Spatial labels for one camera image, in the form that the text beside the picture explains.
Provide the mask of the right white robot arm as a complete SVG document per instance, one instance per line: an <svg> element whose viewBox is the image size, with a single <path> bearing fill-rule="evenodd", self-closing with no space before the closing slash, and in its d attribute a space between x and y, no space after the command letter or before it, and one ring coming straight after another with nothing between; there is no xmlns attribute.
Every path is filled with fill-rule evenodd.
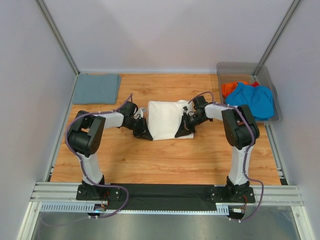
<svg viewBox="0 0 320 240"><path fill-rule="evenodd" d="M225 196L231 202L242 198L244 191L250 187L247 174L250 156L260 130L250 107L226 105L218 102L207 102L205 97L194 97L193 111L183 108L181 122L175 133L175 138L184 137L196 132L196 126L213 120L223 122L227 142L232 147L230 172L227 176Z"/></svg>

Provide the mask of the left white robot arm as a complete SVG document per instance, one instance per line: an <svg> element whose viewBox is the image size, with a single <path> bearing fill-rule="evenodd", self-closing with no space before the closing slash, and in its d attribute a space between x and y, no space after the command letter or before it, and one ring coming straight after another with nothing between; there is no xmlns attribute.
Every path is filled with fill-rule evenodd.
<svg viewBox="0 0 320 240"><path fill-rule="evenodd" d="M82 171L77 200L105 200L111 190L104 187L105 177L99 167L97 154L104 130L123 127L131 130L137 139L153 140L145 112L145 108L138 108L135 103L127 101L120 108L108 112L80 110L77 113L65 134L65 144L79 160Z"/></svg>

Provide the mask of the white t shirt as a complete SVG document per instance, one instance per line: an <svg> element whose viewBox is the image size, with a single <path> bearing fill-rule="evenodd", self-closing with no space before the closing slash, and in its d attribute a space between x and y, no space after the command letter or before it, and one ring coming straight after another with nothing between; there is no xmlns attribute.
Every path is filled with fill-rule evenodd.
<svg viewBox="0 0 320 240"><path fill-rule="evenodd" d="M148 102L147 126L153 141L176 139L184 107L187 107L187 112L192 110L192 104L187 100Z"/></svg>

